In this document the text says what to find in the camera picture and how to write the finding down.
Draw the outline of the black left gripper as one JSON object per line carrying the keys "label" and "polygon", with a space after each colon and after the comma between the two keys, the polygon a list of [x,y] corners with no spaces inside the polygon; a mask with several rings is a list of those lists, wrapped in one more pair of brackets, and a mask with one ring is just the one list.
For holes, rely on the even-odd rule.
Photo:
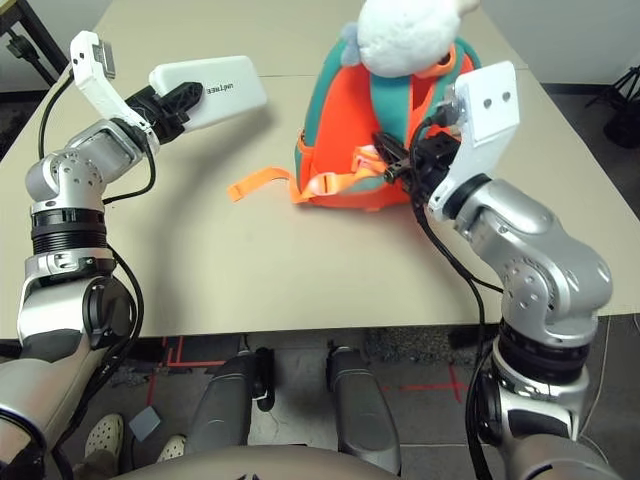
{"label": "black left gripper", "polygon": [[189,111],[200,102],[202,92],[199,82],[183,82],[164,96],[145,87],[127,98],[126,104],[150,124],[163,145],[185,132]]}

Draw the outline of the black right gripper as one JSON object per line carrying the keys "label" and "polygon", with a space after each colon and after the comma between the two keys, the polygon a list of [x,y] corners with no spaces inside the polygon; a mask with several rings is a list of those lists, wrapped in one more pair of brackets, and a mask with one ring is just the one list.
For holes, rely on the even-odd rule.
{"label": "black right gripper", "polygon": [[460,141],[449,134],[436,134],[420,140],[413,150],[413,163],[401,162],[408,157],[404,144],[389,133],[373,134],[373,145],[385,163],[387,183],[411,182],[410,192],[428,200],[444,181],[460,147]]}

